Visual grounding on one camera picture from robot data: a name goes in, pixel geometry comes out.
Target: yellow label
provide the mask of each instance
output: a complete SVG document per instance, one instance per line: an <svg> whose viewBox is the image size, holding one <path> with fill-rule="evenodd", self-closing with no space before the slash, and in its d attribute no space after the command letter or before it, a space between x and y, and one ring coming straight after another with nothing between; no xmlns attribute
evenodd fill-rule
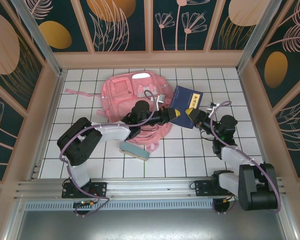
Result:
<svg viewBox="0 0 300 240"><path fill-rule="evenodd" d="M189 108L195 109L198 106L199 99L200 99L200 94L194 93L192 95Z"/></svg>

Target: pink backpack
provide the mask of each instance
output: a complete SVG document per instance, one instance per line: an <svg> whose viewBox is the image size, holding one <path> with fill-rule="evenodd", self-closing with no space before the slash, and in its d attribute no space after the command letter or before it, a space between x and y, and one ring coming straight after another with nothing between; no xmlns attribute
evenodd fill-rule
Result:
<svg viewBox="0 0 300 240"><path fill-rule="evenodd" d="M164 106L168 107L173 97L173 90L167 81L151 71L140 71L113 76L106 80L102 92L101 103L105 116L110 122L124 118L137 101L144 100L153 110L154 102L145 97L144 91L151 91L154 96L165 95ZM146 145L148 151L159 146L159 140L166 136L172 128L170 123L159 126L142 126L141 133L129 140L131 143Z"/></svg>

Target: white tile floor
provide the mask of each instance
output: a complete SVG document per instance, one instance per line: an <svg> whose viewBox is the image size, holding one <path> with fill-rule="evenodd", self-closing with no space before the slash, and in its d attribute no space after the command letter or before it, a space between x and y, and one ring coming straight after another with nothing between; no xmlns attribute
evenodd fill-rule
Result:
<svg viewBox="0 0 300 240"><path fill-rule="evenodd" d="M95 123L108 122L96 114L98 109L102 109L100 98L68 94L65 89L101 93L108 78L143 70L163 76L172 88L178 84L204 92L200 104L200 109L204 111L208 101L220 103L231 100L231 106L217 112L217 120L225 114L234 116L238 120L234 135L238 147L256 161L263 161L235 68L78 69L67 72L39 178L68 177L64 164L58 160L60 150L57 140L77 119L86 117ZM91 178L205 177L215 170L231 169L214 155L212 142L202 139L198 129L189 130L173 125L171 132L160 141L159 148L150 154L146 162L119 152L119 144L120 141L109 141L97 145L87 162Z"/></svg>

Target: blue book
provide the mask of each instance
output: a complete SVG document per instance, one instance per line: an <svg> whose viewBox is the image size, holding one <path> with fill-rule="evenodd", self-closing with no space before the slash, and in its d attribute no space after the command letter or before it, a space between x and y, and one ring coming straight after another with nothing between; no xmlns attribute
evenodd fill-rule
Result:
<svg viewBox="0 0 300 240"><path fill-rule="evenodd" d="M183 128L192 129L194 123L186 114L187 109L198 109L204 93L177 85L171 100L170 107L180 111L181 115L171 123Z"/></svg>

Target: book cover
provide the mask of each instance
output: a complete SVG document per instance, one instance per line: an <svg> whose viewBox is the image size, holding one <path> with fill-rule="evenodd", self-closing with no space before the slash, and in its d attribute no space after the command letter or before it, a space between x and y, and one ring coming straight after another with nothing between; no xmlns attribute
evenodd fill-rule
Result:
<svg viewBox="0 0 300 240"><path fill-rule="evenodd" d="M204 93L177 85L171 100L170 107L180 111L181 115L171 123L183 128L192 129L193 122L186 114L187 109L198 109Z"/></svg>

